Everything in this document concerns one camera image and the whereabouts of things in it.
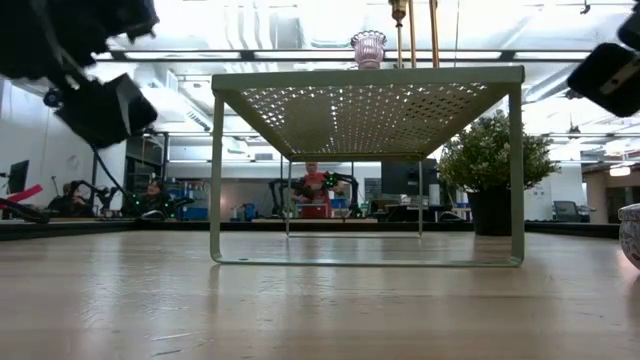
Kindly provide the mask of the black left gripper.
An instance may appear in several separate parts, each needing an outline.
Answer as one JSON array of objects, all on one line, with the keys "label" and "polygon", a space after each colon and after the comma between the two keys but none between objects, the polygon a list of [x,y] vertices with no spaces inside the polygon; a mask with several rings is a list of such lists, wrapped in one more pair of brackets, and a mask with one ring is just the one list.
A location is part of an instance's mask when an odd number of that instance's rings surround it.
[{"label": "black left gripper", "polygon": [[140,134],[158,113],[126,73],[59,91],[55,114],[94,148],[108,148]]}]

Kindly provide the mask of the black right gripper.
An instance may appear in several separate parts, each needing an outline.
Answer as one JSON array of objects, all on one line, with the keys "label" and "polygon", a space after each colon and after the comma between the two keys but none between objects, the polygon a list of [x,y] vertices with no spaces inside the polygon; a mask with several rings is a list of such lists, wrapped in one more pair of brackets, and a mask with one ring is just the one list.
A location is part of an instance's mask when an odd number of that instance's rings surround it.
[{"label": "black right gripper", "polygon": [[567,85],[616,117],[630,117],[639,111],[639,55],[603,43],[575,68]]}]

